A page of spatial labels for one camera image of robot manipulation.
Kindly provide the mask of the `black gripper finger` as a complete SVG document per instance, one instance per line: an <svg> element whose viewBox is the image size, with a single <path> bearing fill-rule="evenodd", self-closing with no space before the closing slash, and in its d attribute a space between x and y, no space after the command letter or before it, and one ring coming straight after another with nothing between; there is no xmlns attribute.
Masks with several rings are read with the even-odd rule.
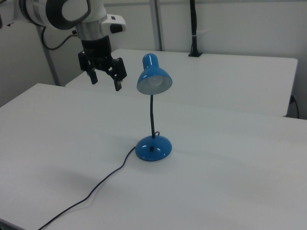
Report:
<svg viewBox="0 0 307 230"><path fill-rule="evenodd" d="M121 57L112 59L106 73L113 79L115 90L118 92L122 88L123 79L127 76L123 59Z"/></svg>
<svg viewBox="0 0 307 230"><path fill-rule="evenodd" d="M94 63L87 57L84 51L78 54L79 64L82 71L85 71L90 77L92 85L98 82L97 75L95 72Z"/></svg>

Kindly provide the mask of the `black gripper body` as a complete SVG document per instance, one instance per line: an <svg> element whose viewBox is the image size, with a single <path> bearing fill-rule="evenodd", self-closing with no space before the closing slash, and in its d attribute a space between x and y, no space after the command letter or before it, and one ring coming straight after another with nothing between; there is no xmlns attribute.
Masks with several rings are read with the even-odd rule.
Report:
<svg viewBox="0 0 307 230"><path fill-rule="evenodd" d="M80 53L80 67L82 71L95 68L102 71L112 71L117 67L117 60L111 56L109 36L98 40L81 40L83 53Z"/></svg>

